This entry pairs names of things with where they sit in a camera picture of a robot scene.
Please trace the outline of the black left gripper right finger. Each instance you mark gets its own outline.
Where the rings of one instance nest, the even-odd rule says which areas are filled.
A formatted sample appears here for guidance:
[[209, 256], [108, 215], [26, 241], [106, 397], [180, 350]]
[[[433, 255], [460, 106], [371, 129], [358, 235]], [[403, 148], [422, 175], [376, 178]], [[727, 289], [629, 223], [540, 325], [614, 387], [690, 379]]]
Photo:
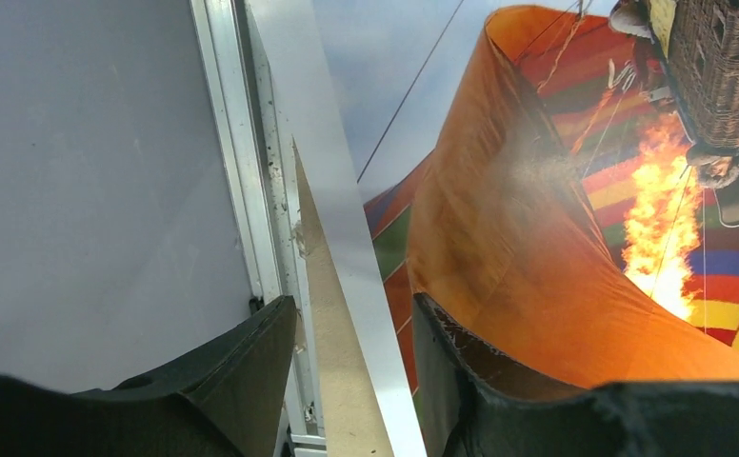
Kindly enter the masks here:
[[430, 456], [739, 456], [739, 382], [583, 389], [412, 305], [419, 420]]

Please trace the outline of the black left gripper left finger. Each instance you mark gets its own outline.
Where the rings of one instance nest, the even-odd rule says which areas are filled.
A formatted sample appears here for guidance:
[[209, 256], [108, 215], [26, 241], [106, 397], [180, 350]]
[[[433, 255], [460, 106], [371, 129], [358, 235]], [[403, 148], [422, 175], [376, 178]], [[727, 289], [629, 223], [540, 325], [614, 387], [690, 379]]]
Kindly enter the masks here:
[[271, 456], [297, 311], [289, 296], [109, 390], [0, 375], [0, 456]]

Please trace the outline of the hot air balloon photo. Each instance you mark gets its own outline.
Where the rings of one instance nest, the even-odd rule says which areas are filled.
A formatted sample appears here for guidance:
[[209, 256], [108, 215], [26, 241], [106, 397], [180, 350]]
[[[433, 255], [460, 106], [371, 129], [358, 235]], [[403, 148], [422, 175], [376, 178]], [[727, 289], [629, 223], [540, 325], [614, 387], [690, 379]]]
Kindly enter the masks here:
[[[274, 84], [396, 456], [430, 456], [308, 1], [253, 1]], [[411, 213], [407, 264], [463, 329], [594, 389], [739, 382], [739, 352], [674, 317], [614, 264], [568, 153], [487, 21]]]

